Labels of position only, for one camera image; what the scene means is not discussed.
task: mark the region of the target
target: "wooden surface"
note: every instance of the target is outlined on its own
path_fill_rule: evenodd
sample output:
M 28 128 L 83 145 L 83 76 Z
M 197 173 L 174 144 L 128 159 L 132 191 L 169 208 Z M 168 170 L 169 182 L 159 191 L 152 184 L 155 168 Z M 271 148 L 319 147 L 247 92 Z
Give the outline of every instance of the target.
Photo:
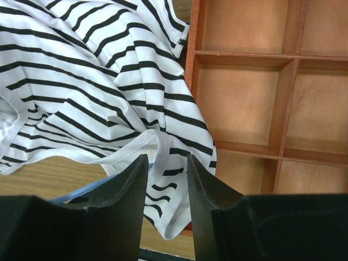
M 185 77 L 216 176 L 245 194 L 348 191 L 348 1 L 192 1 Z
M 189 22 L 191 0 L 173 0 L 173 4 L 177 16 Z M 49 199 L 104 177 L 105 172 L 99 165 L 84 165 L 53 157 L 24 166 L 9 176 L 0 175 L 0 195 L 34 194 Z M 174 240 L 165 241 L 146 220 L 142 229 L 141 247 L 194 259 L 192 237 L 179 235 Z

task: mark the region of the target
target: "striped cloth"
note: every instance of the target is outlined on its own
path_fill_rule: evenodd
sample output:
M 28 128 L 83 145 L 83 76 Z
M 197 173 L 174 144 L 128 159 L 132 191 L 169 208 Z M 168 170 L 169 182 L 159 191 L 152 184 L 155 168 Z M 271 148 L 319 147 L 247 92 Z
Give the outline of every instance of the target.
M 170 0 L 0 0 L 0 173 L 62 156 L 107 175 L 147 153 L 144 215 L 190 222 L 186 157 L 212 137 L 177 63 L 189 27 Z

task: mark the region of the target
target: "wooden tray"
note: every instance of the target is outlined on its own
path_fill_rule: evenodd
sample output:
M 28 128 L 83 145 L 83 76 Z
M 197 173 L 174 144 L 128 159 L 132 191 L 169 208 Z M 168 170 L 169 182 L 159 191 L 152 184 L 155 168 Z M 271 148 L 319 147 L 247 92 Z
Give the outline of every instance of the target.
M 347 0 L 192 0 L 187 84 L 243 194 L 348 192 Z

